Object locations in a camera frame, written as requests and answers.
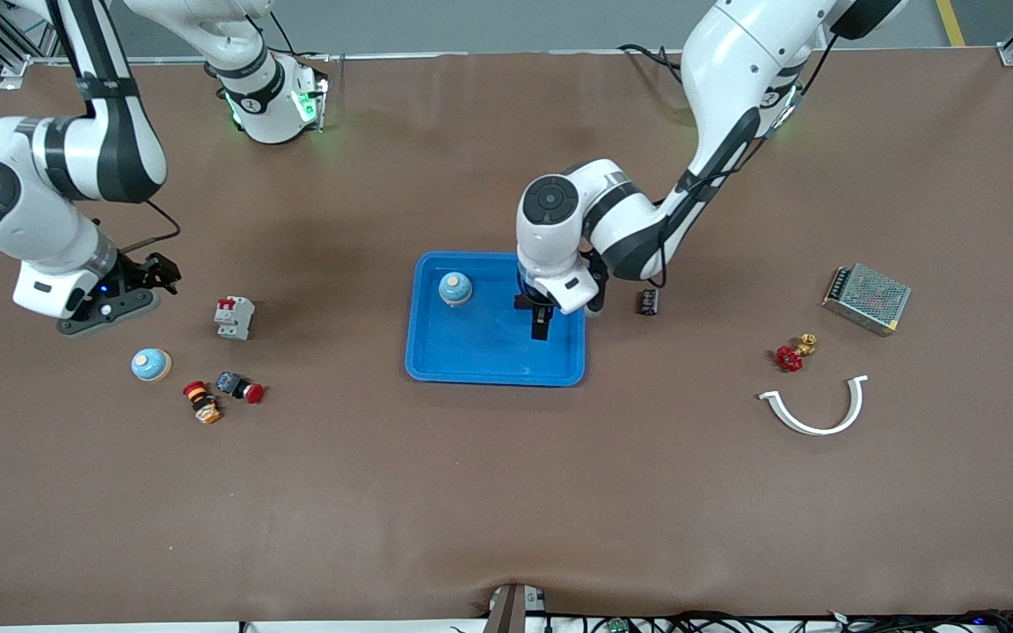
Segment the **blue dome bell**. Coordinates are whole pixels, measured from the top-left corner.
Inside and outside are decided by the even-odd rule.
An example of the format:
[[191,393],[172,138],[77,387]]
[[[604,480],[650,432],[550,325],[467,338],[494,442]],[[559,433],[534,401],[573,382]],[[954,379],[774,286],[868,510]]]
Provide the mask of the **blue dome bell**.
[[130,372],[137,380],[157,382],[165,378],[172,368],[172,357],[158,348],[144,348],[130,360]]
[[458,306],[473,296],[474,285],[470,276],[454,270],[441,276],[437,289],[440,299],[447,305]]

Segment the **blue plastic tray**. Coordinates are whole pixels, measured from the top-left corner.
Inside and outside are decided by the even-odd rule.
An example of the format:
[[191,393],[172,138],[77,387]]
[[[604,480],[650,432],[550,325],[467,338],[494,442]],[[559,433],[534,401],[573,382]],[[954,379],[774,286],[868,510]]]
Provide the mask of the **blue plastic tray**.
[[[552,318],[548,339],[531,339],[529,309],[515,309],[517,256],[509,252],[434,250],[419,257],[412,284],[405,368],[435,383],[550,386],[582,381],[583,312]],[[473,296],[449,306],[438,294],[445,273],[465,273]]]

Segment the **white circuit breaker red switches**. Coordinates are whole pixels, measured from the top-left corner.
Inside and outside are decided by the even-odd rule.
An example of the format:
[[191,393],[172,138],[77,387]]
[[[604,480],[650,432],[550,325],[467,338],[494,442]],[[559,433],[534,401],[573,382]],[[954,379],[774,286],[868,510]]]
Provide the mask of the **white circuit breaker red switches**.
[[228,340],[249,340],[256,304],[243,296],[226,296],[217,301],[214,324],[217,336]]

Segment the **red orange emergency stop button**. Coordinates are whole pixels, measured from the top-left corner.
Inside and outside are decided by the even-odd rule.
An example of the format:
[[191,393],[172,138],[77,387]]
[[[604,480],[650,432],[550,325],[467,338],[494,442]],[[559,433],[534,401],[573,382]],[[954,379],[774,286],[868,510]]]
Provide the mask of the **red orange emergency stop button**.
[[222,413],[220,408],[218,408],[216,397],[210,392],[205,382],[193,381],[188,383],[182,389],[182,394],[184,394],[186,400],[192,405],[194,418],[201,424],[210,425],[221,419]]

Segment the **brown table mat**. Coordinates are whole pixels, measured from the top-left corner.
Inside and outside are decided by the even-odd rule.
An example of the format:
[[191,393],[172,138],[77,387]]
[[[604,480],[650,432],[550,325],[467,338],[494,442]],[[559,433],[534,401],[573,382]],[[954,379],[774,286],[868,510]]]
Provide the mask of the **brown table mat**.
[[[696,221],[659,315],[609,285],[568,389],[412,380],[412,273],[511,251],[523,189],[576,162],[663,196],[696,145],[671,76],[622,54],[350,61],[326,130],[265,147],[202,69],[135,73],[182,281],[69,339],[12,303],[0,255],[0,624],[454,618],[504,584],[592,615],[1013,610],[1013,69],[993,49],[832,53]],[[911,288],[892,336],[820,305],[854,264]],[[256,304],[249,340],[217,336],[226,296]],[[130,372],[144,348],[172,357],[162,380]],[[839,436],[757,399],[833,427],[860,375]]]

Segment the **white curved plastic clamp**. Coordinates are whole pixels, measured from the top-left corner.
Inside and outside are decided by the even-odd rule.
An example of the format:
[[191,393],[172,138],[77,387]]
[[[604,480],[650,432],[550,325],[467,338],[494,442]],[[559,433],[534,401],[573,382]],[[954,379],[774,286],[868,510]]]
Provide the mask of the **white curved plastic clamp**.
[[761,393],[757,396],[757,399],[770,406],[773,416],[775,416],[781,424],[788,427],[795,433],[809,437],[839,436],[839,433],[843,433],[845,430],[850,429],[859,419],[860,414],[862,413],[862,405],[864,405],[864,384],[868,381],[868,375],[860,375],[847,380],[849,389],[849,406],[847,412],[845,412],[839,424],[827,428],[817,428],[805,425],[804,422],[801,422],[793,416],[793,414],[789,411],[787,404],[784,403],[783,397],[781,397],[781,394],[777,391]]

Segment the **metal mesh power supply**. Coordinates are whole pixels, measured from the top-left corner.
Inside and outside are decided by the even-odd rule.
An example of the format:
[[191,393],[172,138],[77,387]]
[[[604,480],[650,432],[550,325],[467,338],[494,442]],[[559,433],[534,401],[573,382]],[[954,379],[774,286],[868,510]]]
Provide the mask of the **metal mesh power supply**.
[[821,306],[873,335],[889,337],[911,296],[911,288],[862,264],[835,270]]

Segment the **red button grey switch block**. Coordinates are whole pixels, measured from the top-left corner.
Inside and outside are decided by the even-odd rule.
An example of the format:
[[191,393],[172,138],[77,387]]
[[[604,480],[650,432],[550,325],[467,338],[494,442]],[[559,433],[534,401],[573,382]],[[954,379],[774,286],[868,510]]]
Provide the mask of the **red button grey switch block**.
[[226,396],[245,401],[247,404],[260,404],[265,396],[264,385],[253,383],[248,378],[233,372],[222,372],[217,377],[215,386]]

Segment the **metal table edge bracket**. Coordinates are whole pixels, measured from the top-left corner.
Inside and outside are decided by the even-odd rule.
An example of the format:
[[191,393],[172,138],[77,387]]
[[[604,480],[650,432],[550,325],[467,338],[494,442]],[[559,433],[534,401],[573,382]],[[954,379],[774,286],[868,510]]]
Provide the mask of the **metal table edge bracket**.
[[532,633],[532,616],[546,616],[546,594],[538,586],[511,584],[492,594],[482,633]]

